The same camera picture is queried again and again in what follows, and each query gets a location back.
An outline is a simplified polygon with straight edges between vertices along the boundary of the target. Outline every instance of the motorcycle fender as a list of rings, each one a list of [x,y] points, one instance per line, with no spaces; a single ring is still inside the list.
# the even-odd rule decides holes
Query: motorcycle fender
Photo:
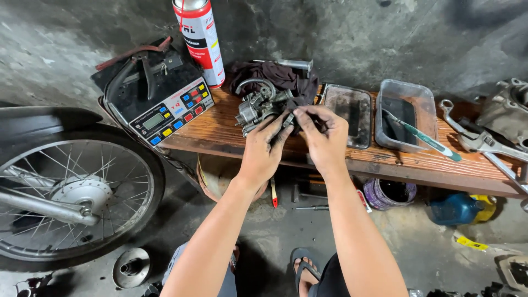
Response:
[[[79,129],[101,120],[100,115],[76,107],[4,107],[0,108],[0,142],[43,137]]]

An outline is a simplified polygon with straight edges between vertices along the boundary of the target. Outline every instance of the wooden bench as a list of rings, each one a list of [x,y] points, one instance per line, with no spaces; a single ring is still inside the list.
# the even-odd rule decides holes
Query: wooden bench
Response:
[[[246,139],[241,127],[235,126],[240,98],[229,93],[227,84],[211,90],[215,105],[174,133],[162,146],[205,154],[242,158]],[[478,105],[456,104],[457,114],[474,117]],[[514,198],[526,198],[518,187],[479,153],[466,153],[456,140],[456,132],[438,114],[439,140],[461,154],[463,160],[453,162],[435,150],[408,154],[380,147],[372,140],[367,150],[347,148],[346,164],[351,174],[394,181],[412,182],[433,187]],[[308,147],[300,136],[290,137],[284,147],[281,164],[313,168],[309,164]],[[516,160],[503,158],[518,170]]]

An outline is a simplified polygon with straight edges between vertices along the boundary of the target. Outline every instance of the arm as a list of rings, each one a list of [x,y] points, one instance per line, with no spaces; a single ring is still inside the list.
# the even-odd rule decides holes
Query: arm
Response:
[[[218,295],[249,204],[277,170],[284,142],[293,130],[292,126],[281,130],[286,115],[268,117],[248,134],[239,173],[191,237],[161,297]]]
[[[326,183],[335,245],[350,296],[407,297],[400,269],[348,176],[347,121],[324,106],[302,106],[294,114]],[[318,117],[323,132],[309,114]]]

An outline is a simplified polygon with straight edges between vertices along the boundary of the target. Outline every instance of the hand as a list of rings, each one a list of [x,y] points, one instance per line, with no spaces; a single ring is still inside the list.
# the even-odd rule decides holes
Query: hand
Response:
[[[308,145],[310,158],[323,179],[330,178],[328,175],[331,173],[346,171],[348,122],[321,105],[299,106],[294,110],[294,115],[304,130],[304,135],[301,135]],[[322,132],[317,129],[310,115],[317,118]]]
[[[292,125],[282,128],[284,118],[288,114],[284,112],[276,119],[269,116],[248,134],[237,180],[242,180],[249,187],[256,187],[255,190],[258,190],[258,187],[277,171],[284,142],[294,129]]]

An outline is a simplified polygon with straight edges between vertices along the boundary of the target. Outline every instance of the yellow button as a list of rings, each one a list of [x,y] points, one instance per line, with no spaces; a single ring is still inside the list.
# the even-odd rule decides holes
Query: yellow button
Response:
[[[170,133],[172,133],[172,130],[169,128],[169,129],[163,131],[163,136],[169,136]]]

